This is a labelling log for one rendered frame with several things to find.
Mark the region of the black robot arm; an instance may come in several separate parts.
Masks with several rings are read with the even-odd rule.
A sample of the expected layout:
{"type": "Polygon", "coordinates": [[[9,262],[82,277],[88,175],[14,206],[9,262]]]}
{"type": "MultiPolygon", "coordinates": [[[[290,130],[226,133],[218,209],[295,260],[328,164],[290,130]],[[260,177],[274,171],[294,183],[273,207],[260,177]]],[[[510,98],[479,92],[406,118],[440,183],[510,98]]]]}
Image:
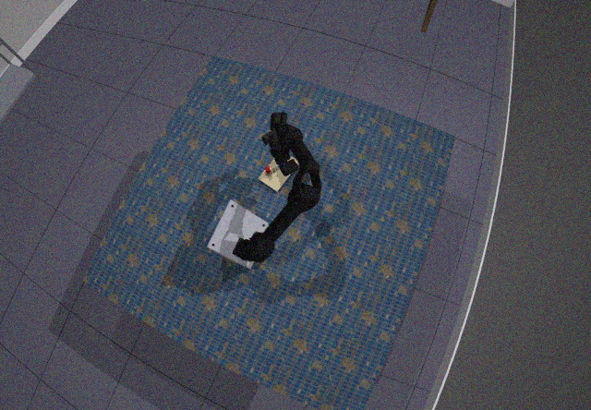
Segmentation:
{"type": "Polygon", "coordinates": [[[309,211],[320,201],[320,165],[303,142],[301,130],[286,124],[286,118],[287,114],[284,112],[271,115],[272,133],[269,135],[269,142],[271,150],[275,151],[282,150],[287,144],[286,154],[292,151],[300,164],[299,172],[294,177],[292,189],[288,194],[288,203],[267,229],[264,232],[255,232],[250,240],[238,239],[233,254],[249,262],[264,262],[269,258],[277,238],[300,213],[309,211]],[[306,173],[310,174],[312,186],[302,183],[306,173]]]}

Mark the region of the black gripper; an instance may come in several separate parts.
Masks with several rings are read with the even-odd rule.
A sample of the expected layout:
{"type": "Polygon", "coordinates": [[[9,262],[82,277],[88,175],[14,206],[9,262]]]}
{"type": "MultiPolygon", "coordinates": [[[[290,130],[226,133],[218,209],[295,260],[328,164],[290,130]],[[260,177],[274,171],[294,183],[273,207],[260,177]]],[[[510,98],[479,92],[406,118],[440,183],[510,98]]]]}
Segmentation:
{"type": "MultiPolygon", "coordinates": [[[[271,133],[272,133],[272,131],[261,137],[261,140],[265,145],[267,145],[267,143],[268,143],[268,145],[270,146],[269,135],[271,133]]],[[[269,150],[271,156],[273,158],[275,158],[274,159],[275,162],[278,165],[281,164],[279,167],[280,167],[280,170],[282,171],[284,176],[290,175],[294,171],[298,170],[298,165],[296,164],[295,160],[294,159],[289,160],[291,158],[291,156],[289,155],[289,153],[286,154],[287,148],[288,148],[288,146],[287,146],[287,144],[285,144],[285,147],[280,151],[271,150],[271,146],[270,146],[270,150],[269,150]]]]}

